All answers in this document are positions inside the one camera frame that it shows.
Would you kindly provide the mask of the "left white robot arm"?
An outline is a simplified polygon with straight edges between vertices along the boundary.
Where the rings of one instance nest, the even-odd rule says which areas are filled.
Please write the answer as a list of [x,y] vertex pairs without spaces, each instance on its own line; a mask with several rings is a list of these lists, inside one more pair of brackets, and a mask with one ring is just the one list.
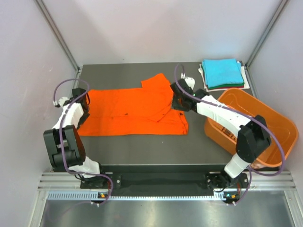
[[46,150],[53,170],[82,173],[84,178],[91,178],[96,187],[107,183],[107,175],[101,172],[100,164],[86,156],[78,129],[89,117],[90,99],[86,90],[75,88],[72,96],[53,101],[57,108],[62,108],[58,122],[43,133]]

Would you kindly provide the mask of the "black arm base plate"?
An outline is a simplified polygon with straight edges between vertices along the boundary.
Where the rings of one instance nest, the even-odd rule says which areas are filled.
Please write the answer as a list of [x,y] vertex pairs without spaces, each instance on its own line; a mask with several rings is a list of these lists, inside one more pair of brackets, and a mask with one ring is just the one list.
[[231,179],[224,172],[224,165],[103,165],[103,177],[81,180],[82,189],[113,188],[114,196],[198,196],[212,192],[248,187],[248,177],[241,173]]

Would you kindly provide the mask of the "orange t shirt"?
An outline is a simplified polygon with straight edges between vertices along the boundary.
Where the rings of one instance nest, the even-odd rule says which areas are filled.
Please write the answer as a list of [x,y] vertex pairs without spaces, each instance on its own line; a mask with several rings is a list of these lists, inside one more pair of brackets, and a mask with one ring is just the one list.
[[173,91],[160,73],[141,88],[92,89],[88,119],[78,133],[84,137],[124,135],[187,135],[184,112],[172,109]]

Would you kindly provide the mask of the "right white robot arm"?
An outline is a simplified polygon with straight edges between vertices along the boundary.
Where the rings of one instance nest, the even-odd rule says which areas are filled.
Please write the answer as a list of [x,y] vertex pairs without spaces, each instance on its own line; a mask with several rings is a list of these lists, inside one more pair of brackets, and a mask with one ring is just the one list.
[[265,119],[260,115],[243,116],[202,89],[194,92],[186,79],[179,79],[170,88],[173,91],[172,108],[206,116],[235,136],[235,154],[221,175],[224,186],[234,186],[238,182],[238,175],[271,145],[269,133],[260,126],[267,125]]

